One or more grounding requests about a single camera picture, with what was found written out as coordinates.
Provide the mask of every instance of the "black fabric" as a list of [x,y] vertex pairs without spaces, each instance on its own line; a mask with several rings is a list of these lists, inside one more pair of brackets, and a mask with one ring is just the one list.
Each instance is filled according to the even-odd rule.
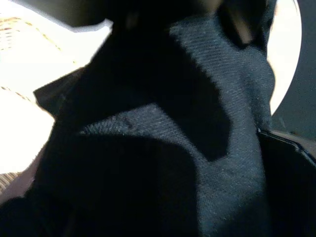
[[55,118],[59,113],[59,109],[64,102],[66,95],[76,84],[83,71],[84,68],[79,68],[58,80],[35,90],[33,93],[37,99],[38,105]]
[[64,101],[27,200],[71,204],[75,236],[273,236],[264,50],[239,49],[217,15],[114,32]]

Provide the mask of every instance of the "wicker surface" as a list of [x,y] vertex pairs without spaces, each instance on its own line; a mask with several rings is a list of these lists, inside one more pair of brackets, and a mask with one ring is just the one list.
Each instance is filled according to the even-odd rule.
[[0,86],[35,102],[34,90],[78,67],[45,29],[17,16],[0,17]]
[[19,173],[0,174],[0,195],[5,188],[16,178]]

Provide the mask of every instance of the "black plastic object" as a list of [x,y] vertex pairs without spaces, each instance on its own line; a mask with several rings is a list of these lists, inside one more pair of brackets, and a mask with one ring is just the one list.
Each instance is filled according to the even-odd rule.
[[259,132],[274,236],[316,236],[316,143]]

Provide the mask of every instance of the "woven basket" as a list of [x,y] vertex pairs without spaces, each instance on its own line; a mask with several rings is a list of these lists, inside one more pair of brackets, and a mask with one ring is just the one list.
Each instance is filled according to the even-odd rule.
[[0,86],[27,96],[79,68],[47,34],[22,17],[0,14]]

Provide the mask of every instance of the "textured fabric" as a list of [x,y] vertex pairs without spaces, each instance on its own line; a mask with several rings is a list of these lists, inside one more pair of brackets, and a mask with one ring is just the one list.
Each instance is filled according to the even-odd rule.
[[273,84],[264,48],[237,48],[216,15],[114,32],[64,101],[27,201],[50,233],[69,210],[42,207],[62,202],[74,236],[273,236],[256,134]]

